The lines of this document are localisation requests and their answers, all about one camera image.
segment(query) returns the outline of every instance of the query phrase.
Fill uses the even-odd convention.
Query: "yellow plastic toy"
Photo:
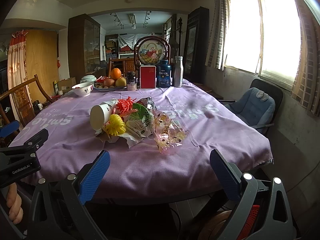
[[[118,114],[112,114],[109,118],[109,124],[106,124],[102,129],[110,135],[118,136],[125,133],[125,124]]]

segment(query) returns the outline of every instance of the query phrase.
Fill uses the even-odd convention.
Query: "finger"
[[[20,208],[17,217],[15,218],[15,220],[13,220],[14,225],[20,223],[22,220],[22,217],[23,217],[23,210],[22,210],[22,208]]]
[[[9,186],[9,191],[7,193],[7,206],[10,208],[17,198],[17,185],[15,183]]]
[[[9,211],[9,219],[11,221],[13,221],[17,217],[20,211],[20,207],[21,207],[21,197],[19,196],[19,194],[17,194],[16,201],[14,202],[14,204],[12,205]]]

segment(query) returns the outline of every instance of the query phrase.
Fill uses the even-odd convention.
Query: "purple tablecloth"
[[[103,143],[90,126],[89,109],[112,98],[152,97],[157,109],[167,112],[189,131],[183,146],[160,154],[152,136],[128,148],[126,140]],[[93,90],[84,98],[69,92],[44,109],[30,122],[11,146],[22,145],[42,128],[49,131],[47,142],[37,151],[41,170],[25,178],[35,185],[39,178],[65,178],[91,163],[102,149],[110,153],[111,164],[95,198],[143,199],[175,196],[183,198],[218,189],[209,163],[217,148],[228,162],[247,171],[272,159],[269,141],[248,127],[215,98],[188,81],[182,88],[115,91]]]

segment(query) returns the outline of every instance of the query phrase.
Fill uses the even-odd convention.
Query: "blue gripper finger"
[[[103,176],[110,166],[110,154],[103,151],[100,157],[95,161],[87,175],[80,184],[79,201],[84,205],[87,201],[92,200]]]

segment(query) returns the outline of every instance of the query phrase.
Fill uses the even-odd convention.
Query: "blue seat cushion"
[[[249,126],[269,124],[273,117],[276,103],[270,96],[265,101],[257,98],[256,95],[259,91],[257,88],[250,88],[238,101],[225,105],[225,107]]]

